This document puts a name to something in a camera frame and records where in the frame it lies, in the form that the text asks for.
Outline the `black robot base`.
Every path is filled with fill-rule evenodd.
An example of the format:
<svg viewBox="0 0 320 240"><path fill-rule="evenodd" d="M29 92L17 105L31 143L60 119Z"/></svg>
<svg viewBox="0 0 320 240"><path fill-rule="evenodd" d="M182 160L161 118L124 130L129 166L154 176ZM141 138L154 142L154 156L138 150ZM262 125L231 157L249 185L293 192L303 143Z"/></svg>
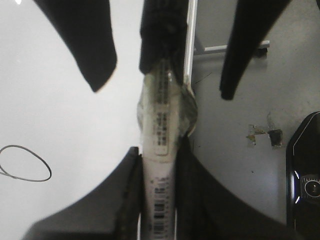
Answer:
<svg viewBox="0 0 320 240"><path fill-rule="evenodd" d="M286 147L286 223L305 240L320 238L320 113L309 114Z"/></svg>

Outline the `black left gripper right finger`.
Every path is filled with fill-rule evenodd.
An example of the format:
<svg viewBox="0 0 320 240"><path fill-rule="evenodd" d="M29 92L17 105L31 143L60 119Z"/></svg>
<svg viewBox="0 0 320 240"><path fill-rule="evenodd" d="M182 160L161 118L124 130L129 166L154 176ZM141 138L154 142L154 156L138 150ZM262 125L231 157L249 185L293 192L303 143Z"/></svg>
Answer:
<svg viewBox="0 0 320 240"><path fill-rule="evenodd" d="M179 240L301 240L302 236L237 198L192 152L183 137L176 156Z"/></svg>

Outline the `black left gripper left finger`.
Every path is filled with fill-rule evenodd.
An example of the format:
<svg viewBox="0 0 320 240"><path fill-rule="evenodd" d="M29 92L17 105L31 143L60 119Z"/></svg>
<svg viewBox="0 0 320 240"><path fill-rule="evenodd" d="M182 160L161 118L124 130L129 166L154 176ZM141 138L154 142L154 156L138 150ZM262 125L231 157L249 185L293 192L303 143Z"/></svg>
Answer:
<svg viewBox="0 0 320 240"><path fill-rule="evenodd" d="M35 222L24 240L135 240L143 201L142 159L130 147L120 164L86 196Z"/></svg>

